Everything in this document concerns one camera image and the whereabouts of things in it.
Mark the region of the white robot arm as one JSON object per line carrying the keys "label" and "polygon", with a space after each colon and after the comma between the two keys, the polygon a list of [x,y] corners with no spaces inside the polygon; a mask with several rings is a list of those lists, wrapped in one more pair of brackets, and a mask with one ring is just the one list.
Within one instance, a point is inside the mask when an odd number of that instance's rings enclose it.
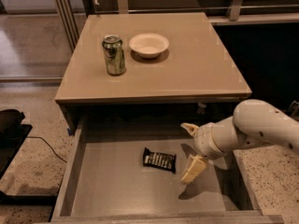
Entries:
{"label": "white robot arm", "polygon": [[193,137],[196,155],[190,155],[181,181],[192,183],[206,168],[208,160],[216,160],[237,149],[279,145],[299,153],[299,122],[267,102],[249,99],[235,107],[230,118],[202,126],[182,123]]}

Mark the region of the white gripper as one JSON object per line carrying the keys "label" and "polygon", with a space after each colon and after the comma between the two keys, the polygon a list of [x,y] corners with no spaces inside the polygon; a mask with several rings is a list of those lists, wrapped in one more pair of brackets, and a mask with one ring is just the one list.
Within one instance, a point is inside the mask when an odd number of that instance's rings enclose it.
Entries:
{"label": "white gripper", "polygon": [[216,160],[224,157],[226,153],[218,148],[213,139],[212,122],[200,127],[195,124],[183,122],[180,124],[180,127],[183,128],[190,136],[193,136],[194,149],[200,154],[190,155],[187,159],[181,181],[185,184],[190,184],[206,169],[207,159]]}

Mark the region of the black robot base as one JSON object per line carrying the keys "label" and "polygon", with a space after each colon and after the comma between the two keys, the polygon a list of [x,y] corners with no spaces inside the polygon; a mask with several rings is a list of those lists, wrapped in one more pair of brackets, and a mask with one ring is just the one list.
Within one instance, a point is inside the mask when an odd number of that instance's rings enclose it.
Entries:
{"label": "black robot base", "polygon": [[22,124],[24,119],[24,113],[16,109],[0,111],[0,178],[32,130],[31,124]]}

